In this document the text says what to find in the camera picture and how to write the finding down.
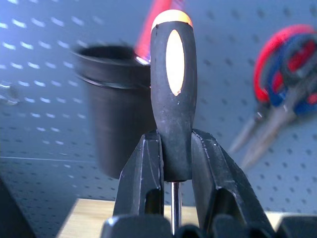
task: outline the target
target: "screwdriver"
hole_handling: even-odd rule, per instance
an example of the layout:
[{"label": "screwdriver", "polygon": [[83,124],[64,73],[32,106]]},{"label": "screwdriver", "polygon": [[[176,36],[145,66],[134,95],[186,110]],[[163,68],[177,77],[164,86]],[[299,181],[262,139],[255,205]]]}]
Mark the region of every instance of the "screwdriver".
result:
[{"label": "screwdriver", "polygon": [[181,225],[180,185],[192,178],[191,133],[197,100],[193,24],[179,10],[160,13],[152,25],[151,100],[162,143],[164,180],[171,182],[174,234]]}]

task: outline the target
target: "metal shaft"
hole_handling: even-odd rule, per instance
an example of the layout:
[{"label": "metal shaft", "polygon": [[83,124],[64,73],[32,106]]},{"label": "metal shaft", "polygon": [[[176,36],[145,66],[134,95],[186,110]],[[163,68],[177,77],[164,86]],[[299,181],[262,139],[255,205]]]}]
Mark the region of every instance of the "metal shaft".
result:
[{"label": "metal shaft", "polygon": [[182,195],[181,195],[181,183],[172,182],[172,233],[181,226],[182,223]]}]

